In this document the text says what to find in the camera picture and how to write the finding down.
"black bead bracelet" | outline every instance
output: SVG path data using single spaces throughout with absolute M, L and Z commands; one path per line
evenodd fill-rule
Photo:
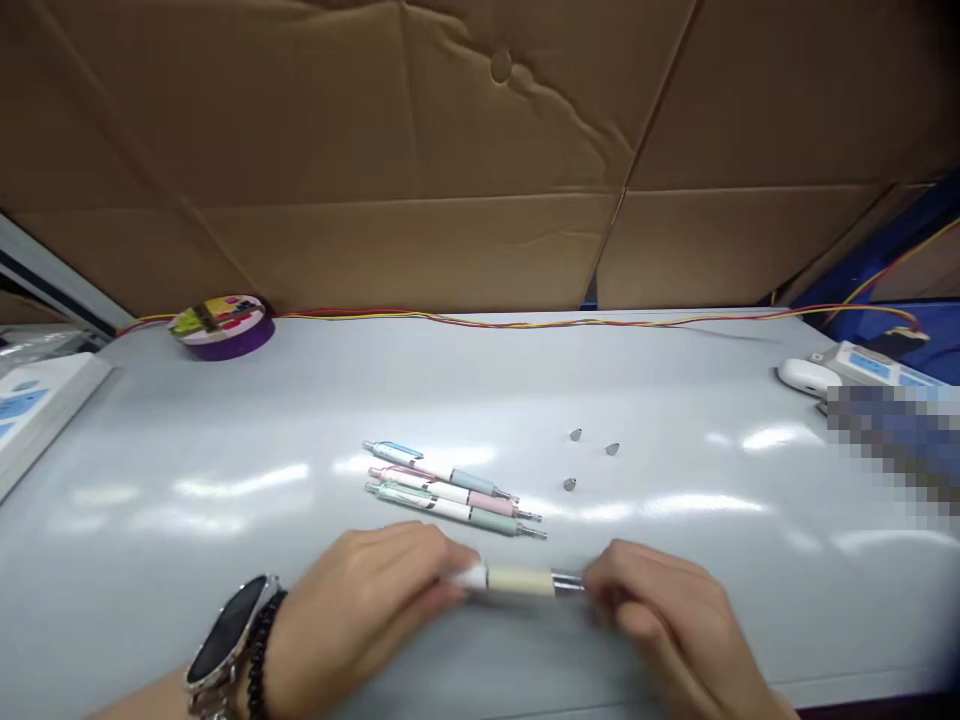
M 247 680 L 247 711 L 250 720 L 269 720 L 270 718 L 263 691 L 263 663 L 267 655 L 267 640 L 270 637 L 270 630 L 273 629 L 273 621 L 277 617 L 280 603 L 286 596 L 287 591 L 280 590 L 270 598 L 257 613 L 253 627 L 250 629 L 250 638 L 247 641 L 247 647 L 250 649 L 250 676 Z

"purple tape roll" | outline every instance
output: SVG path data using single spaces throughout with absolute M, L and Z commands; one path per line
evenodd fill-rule
M 257 298 L 231 295 L 184 310 L 168 329 L 201 360 L 219 361 L 253 352 L 276 326 Z

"right hand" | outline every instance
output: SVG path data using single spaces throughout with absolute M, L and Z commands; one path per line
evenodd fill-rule
M 723 586 L 700 566 L 614 540 L 584 585 L 634 639 L 671 718 L 796 720 L 760 674 Z

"pen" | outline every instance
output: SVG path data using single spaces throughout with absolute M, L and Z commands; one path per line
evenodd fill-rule
M 395 482 L 366 484 L 367 492 L 371 492 L 381 500 L 389 500 L 400 505 L 415 507 L 427 512 L 443 515 L 444 517 L 460 520 L 461 522 L 477 525 L 486 530 L 503 533 L 504 535 L 529 535 L 531 537 L 547 539 L 547 534 L 540 530 L 528 528 L 517 522 L 516 518 L 504 517 L 496 513 L 488 512 L 481 508 L 461 505 L 450 500 L 444 500 L 436 495 L 431 495 L 424 490 L 415 490 L 410 487 L 398 485 Z
M 438 498 L 469 505 L 470 507 L 489 510 L 498 515 L 516 517 L 522 520 L 534 520 L 535 522 L 543 520 L 540 515 L 521 510 L 509 500 L 492 498 L 489 495 L 481 495 L 474 490 L 467 490 L 466 488 L 437 480 L 432 475 L 413 468 L 391 465 L 387 468 L 370 468 L 367 472 L 370 476 L 379 480 L 395 482 L 416 490 L 424 490 L 431 495 L 436 495 Z
M 370 442 L 369 440 L 364 440 L 363 449 L 369 450 L 381 460 L 415 468 L 440 480 L 465 487 L 467 490 L 476 490 L 484 495 L 502 497 L 513 502 L 518 502 L 517 498 L 508 492 L 504 492 L 489 480 L 484 480 L 483 478 L 478 478 L 476 475 L 458 470 L 452 465 L 430 462 L 423 457 L 423 453 L 411 450 L 403 445 L 392 442 Z
M 541 597 L 561 597 L 584 592 L 583 580 L 578 575 L 560 570 L 527 570 L 484 563 L 454 575 L 449 581 L 465 590 Z

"hand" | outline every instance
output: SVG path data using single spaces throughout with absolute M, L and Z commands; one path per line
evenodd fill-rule
M 723 586 L 700 566 L 614 540 L 584 585 L 603 618 L 634 639 L 670 717 L 797 718 L 760 674 Z
M 440 578 L 479 560 L 435 525 L 344 533 L 277 613 L 264 664 L 270 717 L 301 720 L 337 705 L 417 630 L 463 602 L 465 592 Z M 238 695 L 246 710 L 246 680 Z

